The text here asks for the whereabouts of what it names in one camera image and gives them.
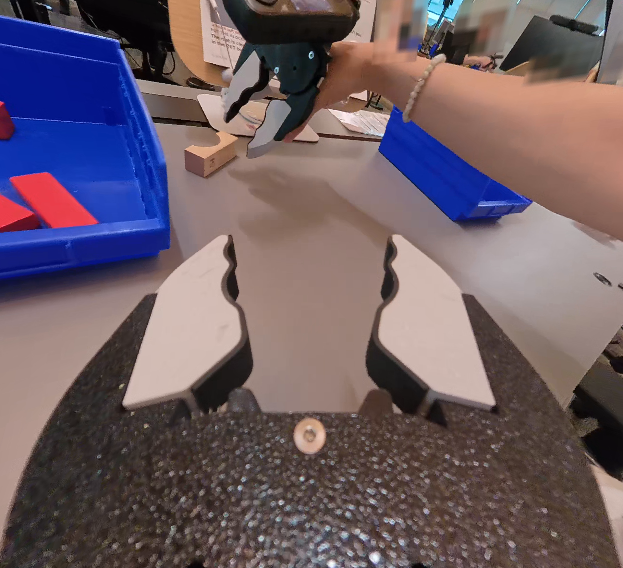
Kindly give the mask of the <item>black office chair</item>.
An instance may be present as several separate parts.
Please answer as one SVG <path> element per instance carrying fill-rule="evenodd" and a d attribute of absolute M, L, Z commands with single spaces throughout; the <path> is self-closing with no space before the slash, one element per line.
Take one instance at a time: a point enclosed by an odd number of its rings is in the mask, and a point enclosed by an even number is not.
<path fill-rule="evenodd" d="M 568 416 L 592 461 L 622 481 L 622 328 L 574 389 Z"/>

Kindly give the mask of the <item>red plank block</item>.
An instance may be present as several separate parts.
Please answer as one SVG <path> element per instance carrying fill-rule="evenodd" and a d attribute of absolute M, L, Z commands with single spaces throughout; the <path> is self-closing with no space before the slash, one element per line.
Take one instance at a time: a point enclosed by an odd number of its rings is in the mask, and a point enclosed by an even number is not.
<path fill-rule="evenodd" d="M 11 177 L 12 187 L 51 229 L 97 225 L 98 220 L 50 173 Z"/>

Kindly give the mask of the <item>natural wooden arch block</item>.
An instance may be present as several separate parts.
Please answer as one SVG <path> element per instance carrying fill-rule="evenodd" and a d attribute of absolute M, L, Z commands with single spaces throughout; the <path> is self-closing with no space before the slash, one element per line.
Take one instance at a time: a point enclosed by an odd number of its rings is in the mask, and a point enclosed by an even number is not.
<path fill-rule="evenodd" d="M 207 178 L 236 159 L 238 137 L 218 131 L 218 143 L 211 146 L 188 146 L 184 150 L 184 167 L 187 172 Z"/>

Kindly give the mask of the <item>red rectangular block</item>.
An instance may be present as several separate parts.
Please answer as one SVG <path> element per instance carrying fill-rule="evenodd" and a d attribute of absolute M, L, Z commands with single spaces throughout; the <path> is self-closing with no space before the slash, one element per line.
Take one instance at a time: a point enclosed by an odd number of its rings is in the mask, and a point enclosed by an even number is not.
<path fill-rule="evenodd" d="M 1 195 L 1 233 L 35 230 L 41 227 L 41 222 L 28 208 L 17 204 Z"/>

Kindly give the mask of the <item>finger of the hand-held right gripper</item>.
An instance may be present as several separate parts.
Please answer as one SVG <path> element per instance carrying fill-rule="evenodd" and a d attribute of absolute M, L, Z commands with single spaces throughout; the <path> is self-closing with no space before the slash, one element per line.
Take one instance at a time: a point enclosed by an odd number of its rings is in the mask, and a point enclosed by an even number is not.
<path fill-rule="evenodd" d="M 274 94 L 270 82 L 280 66 L 278 53 L 241 53 L 224 92 L 224 121 L 229 123 L 250 100 Z"/>
<path fill-rule="evenodd" d="M 267 105 L 264 120 L 256 129 L 255 134 L 247 145 L 247 159 L 256 159 L 270 151 L 276 143 L 276 136 L 289 113 L 290 106 L 285 100 L 272 100 Z"/>

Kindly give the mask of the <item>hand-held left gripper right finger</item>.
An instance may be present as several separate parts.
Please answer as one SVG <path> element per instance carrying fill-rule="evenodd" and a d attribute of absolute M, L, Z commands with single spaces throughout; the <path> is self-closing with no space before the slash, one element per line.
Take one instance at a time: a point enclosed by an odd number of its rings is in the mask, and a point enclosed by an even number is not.
<path fill-rule="evenodd" d="M 402 235 L 388 237 L 383 269 L 365 359 L 374 398 L 390 414 L 427 415 L 440 404 L 495 413 L 458 284 Z"/>

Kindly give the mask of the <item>person's right hand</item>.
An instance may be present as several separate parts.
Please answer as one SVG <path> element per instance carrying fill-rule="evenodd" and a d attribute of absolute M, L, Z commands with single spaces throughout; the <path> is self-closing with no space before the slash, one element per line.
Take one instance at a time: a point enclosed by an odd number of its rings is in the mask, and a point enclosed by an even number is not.
<path fill-rule="evenodd" d="M 416 57 L 383 56 L 373 43 L 339 42 L 331 46 L 326 76 L 309 117 L 284 137 L 291 142 L 320 110 L 336 106 L 350 96 L 372 91 L 404 110 L 429 60 Z"/>

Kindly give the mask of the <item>black webcam bar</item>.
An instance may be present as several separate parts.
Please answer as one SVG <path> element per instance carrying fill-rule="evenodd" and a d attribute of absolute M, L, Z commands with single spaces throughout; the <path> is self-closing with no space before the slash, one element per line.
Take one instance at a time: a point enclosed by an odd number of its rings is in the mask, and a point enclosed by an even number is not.
<path fill-rule="evenodd" d="M 569 19 L 564 16 L 553 14 L 549 17 L 549 21 L 554 25 L 563 27 L 573 32 L 582 33 L 585 35 L 597 35 L 598 26 L 594 24 L 587 24 L 577 19 Z"/>

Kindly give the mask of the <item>black monitor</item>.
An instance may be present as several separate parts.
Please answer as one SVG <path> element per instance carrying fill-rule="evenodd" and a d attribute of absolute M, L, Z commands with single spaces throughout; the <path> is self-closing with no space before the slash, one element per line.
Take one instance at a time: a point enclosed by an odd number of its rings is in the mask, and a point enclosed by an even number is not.
<path fill-rule="evenodd" d="M 554 81 L 595 83 L 601 66 L 604 37 L 554 25 L 534 16 L 520 34 L 499 70 L 527 84 Z"/>

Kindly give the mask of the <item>person's right forearm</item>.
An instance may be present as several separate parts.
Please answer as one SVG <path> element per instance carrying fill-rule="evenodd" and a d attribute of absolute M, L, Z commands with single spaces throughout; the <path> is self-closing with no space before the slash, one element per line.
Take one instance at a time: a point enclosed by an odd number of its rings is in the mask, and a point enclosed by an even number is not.
<path fill-rule="evenodd" d="M 622 87 L 440 64 L 408 117 L 511 190 L 622 240 Z"/>

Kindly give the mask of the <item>blue plastic bin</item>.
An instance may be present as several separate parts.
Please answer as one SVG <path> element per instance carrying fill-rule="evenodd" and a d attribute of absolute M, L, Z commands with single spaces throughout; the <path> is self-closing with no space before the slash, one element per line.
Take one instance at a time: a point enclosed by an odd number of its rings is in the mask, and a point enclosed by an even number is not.
<path fill-rule="evenodd" d="M 379 152 L 453 222 L 500 219 L 532 201 L 497 183 L 393 108 Z"/>
<path fill-rule="evenodd" d="M 157 256 L 170 246 L 167 168 L 118 41 L 1 17 L 1 142 L 10 179 L 48 172 L 98 221 L 1 234 L 1 279 Z"/>

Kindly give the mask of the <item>white document stand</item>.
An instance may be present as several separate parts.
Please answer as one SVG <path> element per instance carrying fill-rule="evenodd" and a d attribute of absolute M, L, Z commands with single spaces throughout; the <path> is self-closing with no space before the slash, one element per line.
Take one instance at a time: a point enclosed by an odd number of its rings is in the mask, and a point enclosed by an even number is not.
<path fill-rule="evenodd" d="M 210 43 L 216 44 L 220 57 L 232 58 L 228 32 L 232 32 L 230 27 L 222 25 L 221 15 L 217 7 L 216 0 L 205 0 L 202 5 L 202 31 L 206 35 L 207 29 L 210 30 Z M 200 94 L 198 102 L 204 112 L 209 124 L 217 131 L 223 131 L 232 136 L 244 136 L 252 138 L 260 128 L 270 104 L 270 100 L 265 100 L 269 92 L 275 92 L 276 88 L 269 85 L 269 88 L 261 93 L 260 98 L 253 98 L 244 105 L 239 114 L 230 122 L 224 121 L 224 101 L 227 87 L 222 87 L 221 98 L 217 99 L 216 94 Z"/>

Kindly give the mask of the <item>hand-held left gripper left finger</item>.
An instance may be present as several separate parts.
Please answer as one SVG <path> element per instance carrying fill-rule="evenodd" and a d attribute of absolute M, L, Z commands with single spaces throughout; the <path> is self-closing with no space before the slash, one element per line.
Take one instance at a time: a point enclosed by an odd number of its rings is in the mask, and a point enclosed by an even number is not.
<path fill-rule="evenodd" d="M 250 377 L 253 358 L 238 304 L 233 238 L 220 235 L 160 285 L 122 405 L 183 402 L 214 412 Z"/>

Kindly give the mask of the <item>printed paper leaflet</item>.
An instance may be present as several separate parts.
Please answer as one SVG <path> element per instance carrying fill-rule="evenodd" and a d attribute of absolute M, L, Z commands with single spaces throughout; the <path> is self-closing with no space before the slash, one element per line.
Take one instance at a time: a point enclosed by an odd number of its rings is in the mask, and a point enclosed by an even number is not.
<path fill-rule="evenodd" d="M 390 114 L 360 110 L 358 112 L 344 112 L 341 110 L 328 110 L 340 124 L 350 133 L 361 136 L 381 139 L 385 135 L 385 129 L 391 117 Z"/>

